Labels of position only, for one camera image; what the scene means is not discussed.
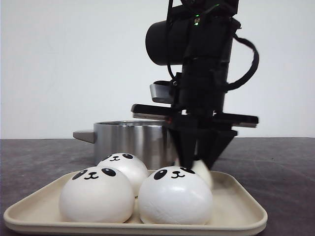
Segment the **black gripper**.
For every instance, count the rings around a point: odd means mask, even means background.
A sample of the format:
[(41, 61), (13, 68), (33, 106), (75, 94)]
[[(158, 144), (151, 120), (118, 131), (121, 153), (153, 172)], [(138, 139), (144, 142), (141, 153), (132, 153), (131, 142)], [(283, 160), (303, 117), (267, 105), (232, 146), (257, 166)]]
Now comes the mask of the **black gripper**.
[(198, 139), (197, 157), (211, 169), (226, 149), (237, 131), (232, 127), (255, 128), (259, 119), (256, 116), (228, 113), (197, 114), (188, 113), (173, 107), (134, 104), (131, 112), (135, 118), (157, 119), (169, 129), (175, 145), (180, 165), (192, 167), (196, 145), (195, 134), (205, 134)]

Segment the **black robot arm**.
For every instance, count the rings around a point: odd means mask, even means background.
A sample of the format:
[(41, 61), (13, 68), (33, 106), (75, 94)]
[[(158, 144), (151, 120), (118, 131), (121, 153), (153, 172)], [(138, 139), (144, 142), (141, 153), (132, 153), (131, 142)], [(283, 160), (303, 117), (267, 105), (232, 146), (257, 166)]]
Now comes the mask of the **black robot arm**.
[[(160, 119), (173, 139), (179, 162), (190, 168), (194, 159), (212, 167), (237, 135), (233, 127), (256, 127), (255, 116), (223, 112), (225, 94), (244, 85), (256, 72), (259, 54), (236, 31), (236, 0), (184, 0), (168, 5), (165, 21), (154, 23), (146, 34), (146, 50), (157, 65), (181, 65), (170, 81), (150, 86), (154, 105), (135, 104), (136, 118)], [(249, 70), (227, 82), (232, 42), (253, 51)]]

